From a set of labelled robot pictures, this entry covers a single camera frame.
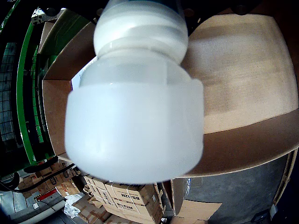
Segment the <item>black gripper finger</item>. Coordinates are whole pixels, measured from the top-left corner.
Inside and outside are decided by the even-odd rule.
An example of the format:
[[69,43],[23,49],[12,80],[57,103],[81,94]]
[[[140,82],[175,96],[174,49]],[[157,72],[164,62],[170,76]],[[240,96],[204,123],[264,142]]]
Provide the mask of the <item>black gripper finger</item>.
[[99,19],[97,11],[104,9],[108,0],[45,0],[44,6],[47,8],[66,8],[92,23],[96,23]]
[[182,0],[188,34],[214,15],[230,9],[237,15],[246,15],[261,3],[260,0]]

